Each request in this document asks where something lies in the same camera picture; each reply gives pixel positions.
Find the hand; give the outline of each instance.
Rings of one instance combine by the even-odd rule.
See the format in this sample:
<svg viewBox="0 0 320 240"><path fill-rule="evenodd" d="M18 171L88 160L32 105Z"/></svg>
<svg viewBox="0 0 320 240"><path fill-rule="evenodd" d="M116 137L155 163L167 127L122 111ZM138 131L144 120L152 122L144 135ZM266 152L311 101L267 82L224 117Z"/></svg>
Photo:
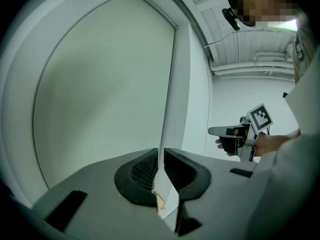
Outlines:
<svg viewBox="0 0 320 240"><path fill-rule="evenodd" d="M261 157L266 153L277 151L283 143L290 140L291 138L289 136L282 136L282 135L276 135L276 136L269 136L265 134L264 132L260 132L258 135L258 138L255 141L255 157ZM217 139L215 141L216 144L218 144L218 149L223 149L224 147L221 144L221 141ZM234 154L226 153L229 157L234 156Z"/></svg>

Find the ceiling beam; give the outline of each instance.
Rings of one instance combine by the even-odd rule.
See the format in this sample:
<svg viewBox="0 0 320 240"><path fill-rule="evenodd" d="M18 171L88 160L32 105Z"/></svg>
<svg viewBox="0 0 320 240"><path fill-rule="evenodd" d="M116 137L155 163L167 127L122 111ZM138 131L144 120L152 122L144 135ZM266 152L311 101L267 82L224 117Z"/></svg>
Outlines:
<svg viewBox="0 0 320 240"><path fill-rule="evenodd" d="M195 4L195 8L201 12L210 8L214 8L221 5L228 5L228 0L201 0Z"/></svg>

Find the ceiling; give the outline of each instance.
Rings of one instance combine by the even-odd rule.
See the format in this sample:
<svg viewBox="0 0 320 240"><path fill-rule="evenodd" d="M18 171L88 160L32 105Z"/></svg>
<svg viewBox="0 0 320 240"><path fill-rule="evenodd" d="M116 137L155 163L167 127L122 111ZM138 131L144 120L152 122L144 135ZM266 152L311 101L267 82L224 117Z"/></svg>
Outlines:
<svg viewBox="0 0 320 240"><path fill-rule="evenodd" d="M240 24L236 32L222 14L229 8L228 0L183 0L189 8L207 42L214 43L209 48L213 65L253 62L256 52L285 53L287 45L293 43L296 32L271 27L248 27Z"/></svg>

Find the white wall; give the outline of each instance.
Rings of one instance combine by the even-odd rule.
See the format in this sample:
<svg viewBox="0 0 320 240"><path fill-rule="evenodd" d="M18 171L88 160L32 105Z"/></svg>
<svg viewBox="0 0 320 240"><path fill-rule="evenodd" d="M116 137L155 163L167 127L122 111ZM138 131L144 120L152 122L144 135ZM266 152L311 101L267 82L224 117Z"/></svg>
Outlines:
<svg viewBox="0 0 320 240"><path fill-rule="evenodd" d="M264 103L273 120L270 135L286 135L298 129L283 93L290 93L294 83L273 79L215 79L211 76L208 127L234 126L247 111ZM207 157L239 161L217 149L217 136L207 135L204 155Z"/></svg>
<svg viewBox="0 0 320 240"><path fill-rule="evenodd" d="M143 0L112 0L51 56L34 106L34 142L49 188L79 169L157 148L174 28Z"/></svg>
<svg viewBox="0 0 320 240"><path fill-rule="evenodd" d="M196 33L190 35L190 84L182 150L203 156L209 113L207 59Z"/></svg>
<svg viewBox="0 0 320 240"><path fill-rule="evenodd" d="M0 57L0 168L3 182L30 207L48 187L36 158L33 108L41 74L64 35L109 0L46 0L18 13Z"/></svg>

